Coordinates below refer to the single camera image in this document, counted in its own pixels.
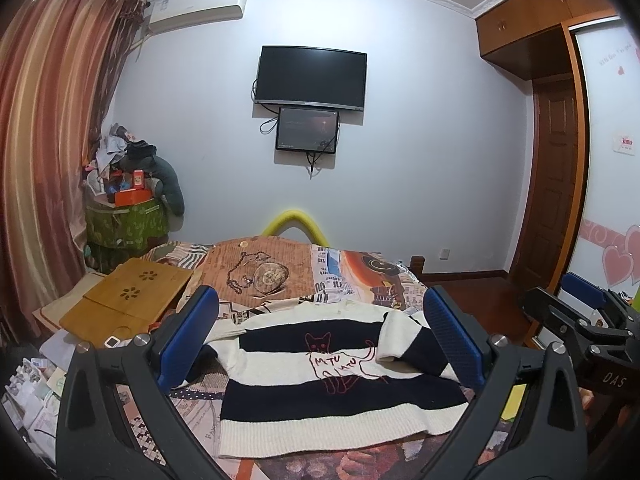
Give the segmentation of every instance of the tv screen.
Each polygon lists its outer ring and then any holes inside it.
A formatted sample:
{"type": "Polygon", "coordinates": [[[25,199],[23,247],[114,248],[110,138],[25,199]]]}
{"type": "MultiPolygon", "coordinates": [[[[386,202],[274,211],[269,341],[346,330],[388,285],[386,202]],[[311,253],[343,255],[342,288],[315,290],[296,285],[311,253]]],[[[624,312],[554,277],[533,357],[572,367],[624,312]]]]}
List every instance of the tv screen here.
{"type": "Polygon", "coordinates": [[[280,108],[276,149],[335,153],[338,112],[320,108],[280,108]]]}
{"type": "Polygon", "coordinates": [[[304,46],[264,46],[255,102],[364,110],[366,80],[367,54],[304,46]]]}

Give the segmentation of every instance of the air conditioner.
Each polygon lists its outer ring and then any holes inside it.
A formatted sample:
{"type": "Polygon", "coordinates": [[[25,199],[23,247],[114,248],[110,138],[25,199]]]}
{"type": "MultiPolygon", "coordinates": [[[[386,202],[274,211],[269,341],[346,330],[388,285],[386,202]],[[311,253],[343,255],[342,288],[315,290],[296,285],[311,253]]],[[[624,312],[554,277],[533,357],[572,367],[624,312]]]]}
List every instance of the air conditioner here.
{"type": "Polygon", "coordinates": [[[201,23],[236,20],[244,15],[246,0],[158,0],[149,21],[149,31],[159,34],[201,23]]]}

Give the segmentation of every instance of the small monitor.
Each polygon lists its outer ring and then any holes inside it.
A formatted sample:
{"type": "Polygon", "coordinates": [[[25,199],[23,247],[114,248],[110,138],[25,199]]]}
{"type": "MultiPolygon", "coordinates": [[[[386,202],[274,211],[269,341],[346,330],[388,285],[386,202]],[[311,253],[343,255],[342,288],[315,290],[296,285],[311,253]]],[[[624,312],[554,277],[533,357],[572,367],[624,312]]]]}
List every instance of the small monitor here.
{"type": "Polygon", "coordinates": [[[276,149],[292,152],[335,153],[338,112],[322,108],[281,107],[276,149]]]}

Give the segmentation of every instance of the orange box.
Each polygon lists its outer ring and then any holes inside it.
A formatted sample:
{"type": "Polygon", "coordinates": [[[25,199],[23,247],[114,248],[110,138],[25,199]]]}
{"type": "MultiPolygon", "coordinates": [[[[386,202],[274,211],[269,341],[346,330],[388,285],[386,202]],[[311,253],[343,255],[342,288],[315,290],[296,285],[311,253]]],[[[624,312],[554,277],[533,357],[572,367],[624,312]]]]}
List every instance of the orange box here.
{"type": "Polygon", "coordinates": [[[116,193],[116,207],[148,202],[153,197],[149,189],[126,189],[116,193]]]}

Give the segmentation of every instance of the black and white striped sweater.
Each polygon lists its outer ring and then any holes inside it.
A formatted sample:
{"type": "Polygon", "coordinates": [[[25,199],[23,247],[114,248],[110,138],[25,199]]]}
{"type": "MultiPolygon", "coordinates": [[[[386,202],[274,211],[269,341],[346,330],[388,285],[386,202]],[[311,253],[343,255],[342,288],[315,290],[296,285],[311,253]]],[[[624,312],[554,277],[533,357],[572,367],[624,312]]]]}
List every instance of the black and white striped sweater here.
{"type": "Polygon", "coordinates": [[[229,375],[220,456],[355,449],[452,430],[466,399],[422,313],[343,301],[210,342],[229,375]]]}

